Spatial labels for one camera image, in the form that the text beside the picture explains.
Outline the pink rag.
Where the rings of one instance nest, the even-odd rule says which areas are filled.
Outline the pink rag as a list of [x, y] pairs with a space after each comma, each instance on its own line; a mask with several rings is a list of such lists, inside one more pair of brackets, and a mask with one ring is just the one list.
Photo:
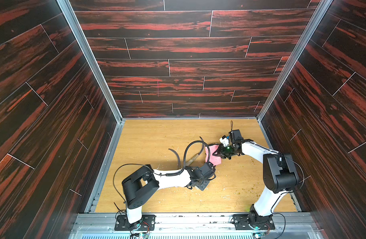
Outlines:
[[206, 151], [205, 162], [208, 161], [208, 155], [210, 155], [209, 162], [214, 166], [220, 165], [222, 163], [222, 158], [220, 156], [218, 156], [219, 144], [211, 144], [209, 146], [209, 148], [210, 148], [210, 153], [209, 153], [207, 147], [205, 146], [205, 151]]

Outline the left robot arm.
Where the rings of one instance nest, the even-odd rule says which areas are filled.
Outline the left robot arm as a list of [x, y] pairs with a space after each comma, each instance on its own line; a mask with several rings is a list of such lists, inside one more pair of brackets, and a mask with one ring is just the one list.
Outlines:
[[201, 167], [186, 166], [184, 169], [161, 171], [143, 165], [122, 181], [126, 200], [126, 214], [130, 224], [142, 219], [142, 206], [158, 191], [172, 187], [194, 187], [205, 190], [215, 178], [215, 166], [205, 163]]

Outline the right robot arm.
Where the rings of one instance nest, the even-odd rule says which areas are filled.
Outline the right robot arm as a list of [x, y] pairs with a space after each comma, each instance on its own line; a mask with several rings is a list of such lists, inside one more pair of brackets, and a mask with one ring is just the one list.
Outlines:
[[293, 192], [299, 185], [300, 178], [291, 154], [281, 153], [263, 147], [251, 139], [244, 139], [240, 130], [232, 130], [223, 136], [220, 143], [211, 144], [210, 162], [221, 163], [222, 159], [233, 156], [248, 155], [263, 164], [264, 190], [256, 203], [252, 204], [248, 213], [248, 225], [253, 230], [273, 229], [272, 216], [280, 200]]

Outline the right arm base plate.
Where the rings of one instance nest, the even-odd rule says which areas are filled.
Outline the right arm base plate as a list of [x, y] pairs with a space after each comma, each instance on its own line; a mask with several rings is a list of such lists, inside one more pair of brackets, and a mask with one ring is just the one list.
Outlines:
[[272, 215], [259, 216], [254, 213], [234, 214], [231, 223], [235, 225], [236, 230], [274, 230]]

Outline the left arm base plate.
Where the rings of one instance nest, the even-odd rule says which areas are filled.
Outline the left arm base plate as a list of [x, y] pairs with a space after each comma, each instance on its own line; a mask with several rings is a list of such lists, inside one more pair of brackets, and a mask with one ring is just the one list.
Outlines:
[[141, 220], [129, 223], [126, 215], [117, 215], [114, 231], [153, 231], [155, 229], [156, 215], [143, 214]]

